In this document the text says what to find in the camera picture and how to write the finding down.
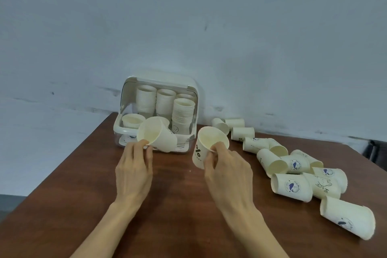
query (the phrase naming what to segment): person's right hand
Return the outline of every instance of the person's right hand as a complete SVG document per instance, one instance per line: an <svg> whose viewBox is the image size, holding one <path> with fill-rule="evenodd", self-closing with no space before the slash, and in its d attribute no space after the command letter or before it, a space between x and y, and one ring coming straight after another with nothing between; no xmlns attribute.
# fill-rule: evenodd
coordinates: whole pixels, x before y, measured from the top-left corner
<svg viewBox="0 0 387 258"><path fill-rule="evenodd" d="M250 164L224 143L211 147L204 160L204 176L216 206L226 221L236 214L255 209L253 203L253 171Z"/></svg>

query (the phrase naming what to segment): finger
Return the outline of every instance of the finger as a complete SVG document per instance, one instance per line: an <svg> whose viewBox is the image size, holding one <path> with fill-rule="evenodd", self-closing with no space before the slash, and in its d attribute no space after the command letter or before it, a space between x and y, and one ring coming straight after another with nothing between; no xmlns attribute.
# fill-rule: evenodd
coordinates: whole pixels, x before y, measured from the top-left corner
<svg viewBox="0 0 387 258"><path fill-rule="evenodd" d="M120 165L121 167L127 166L133 162L133 147L134 147L134 142L129 142L126 144L122 154L123 161Z"/></svg>
<svg viewBox="0 0 387 258"><path fill-rule="evenodd" d="M144 163L144 146L149 144L149 141L142 139L134 144L133 162Z"/></svg>
<svg viewBox="0 0 387 258"><path fill-rule="evenodd" d="M211 150L218 154L218 161L223 161L229 156L228 150L223 142L217 142L212 145Z"/></svg>
<svg viewBox="0 0 387 258"><path fill-rule="evenodd" d="M148 173L153 174L153 147L146 148L145 165L148 168Z"/></svg>
<svg viewBox="0 0 387 258"><path fill-rule="evenodd" d="M204 176L209 176L213 173L215 166L214 159L214 153L209 151L204 159Z"/></svg>

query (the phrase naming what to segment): brown wooden table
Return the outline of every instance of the brown wooden table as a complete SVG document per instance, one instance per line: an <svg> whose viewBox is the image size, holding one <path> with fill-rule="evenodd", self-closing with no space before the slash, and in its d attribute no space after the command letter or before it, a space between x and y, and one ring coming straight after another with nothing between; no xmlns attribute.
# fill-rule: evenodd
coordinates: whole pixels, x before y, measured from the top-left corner
<svg viewBox="0 0 387 258"><path fill-rule="evenodd" d="M111 114L0 224L0 257L69 257L94 229L115 189L123 152L113 142ZM272 136L289 151L301 149L348 176L342 199L365 205L376 232L363 241L320 216L320 200L276 195L254 154L230 141L251 164L254 203L290 257L386 257L387 173L346 145ZM155 153L151 191L129 224L115 257L246 257L207 190L192 151Z"/></svg>

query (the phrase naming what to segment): white wall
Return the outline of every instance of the white wall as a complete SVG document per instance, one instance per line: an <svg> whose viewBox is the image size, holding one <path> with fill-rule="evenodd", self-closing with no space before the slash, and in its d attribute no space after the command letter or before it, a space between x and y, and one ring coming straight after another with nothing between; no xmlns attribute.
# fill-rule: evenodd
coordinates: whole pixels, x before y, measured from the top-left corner
<svg viewBox="0 0 387 258"><path fill-rule="evenodd" d="M387 141L386 27L386 0L0 0L0 194L29 194L144 66L196 79L202 122Z"/></svg>

